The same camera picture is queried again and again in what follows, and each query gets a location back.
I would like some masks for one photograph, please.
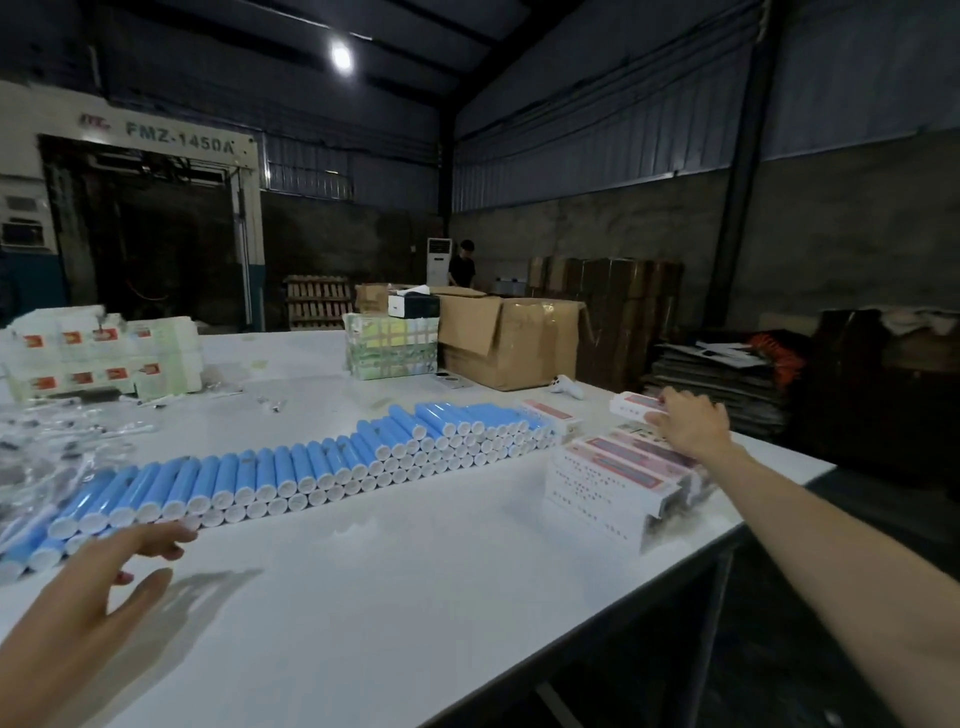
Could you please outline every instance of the ceiling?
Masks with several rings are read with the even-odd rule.
[[[148,20],[459,110],[583,0],[103,0]]]

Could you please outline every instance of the stacked wooden crates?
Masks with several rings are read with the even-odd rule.
[[[301,328],[343,328],[353,312],[353,286],[339,276],[287,276],[287,323]]]
[[[582,301],[593,341],[582,339],[577,378],[614,392],[640,385],[651,347],[676,325],[682,263],[631,258],[531,258],[528,294]]]

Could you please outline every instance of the human hand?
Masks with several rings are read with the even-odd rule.
[[[183,555],[178,543],[196,538],[179,522],[150,523],[84,544],[0,644],[0,726],[33,728],[46,722],[93,679],[160,601],[173,578],[170,569],[151,573],[107,613],[110,587],[133,581],[122,567],[134,554],[176,561]]]
[[[730,435],[730,418],[722,403],[714,404],[706,395],[696,397],[666,387],[660,395],[666,414],[651,412],[646,421],[660,429],[666,441],[684,455],[702,463],[729,452],[735,445]]]

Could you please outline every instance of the machine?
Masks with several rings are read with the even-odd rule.
[[[453,257],[453,240],[428,237],[426,240],[426,284],[447,285],[446,273]]]
[[[231,257],[241,279],[236,290],[243,298],[238,325],[263,330],[259,159],[256,140],[246,134],[116,109],[75,91],[0,82],[0,289],[12,289],[10,296],[0,295],[0,307],[15,309],[0,315],[109,303],[91,299],[106,295],[103,280],[110,277],[119,276],[137,291],[123,273],[125,258],[136,245],[149,246],[150,236],[124,240],[118,232],[109,245],[98,244],[103,235],[94,230],[99,222],[91,223],[97,213],[91,198],[100,205],[99,221],[103,209],[116,207],[117,197],[115,189],[112,196],[90,193],[91,180],[134,180],[224,190],[225,217],[233,228]],[[148,279],[144,257],[140,267]]]

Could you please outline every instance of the machine logo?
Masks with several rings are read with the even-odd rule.
[[[109,131],[110,124],[103,116],[94,116],[92,113],[82,113],[80,115],[80,126],[100,129],[104,132]]]

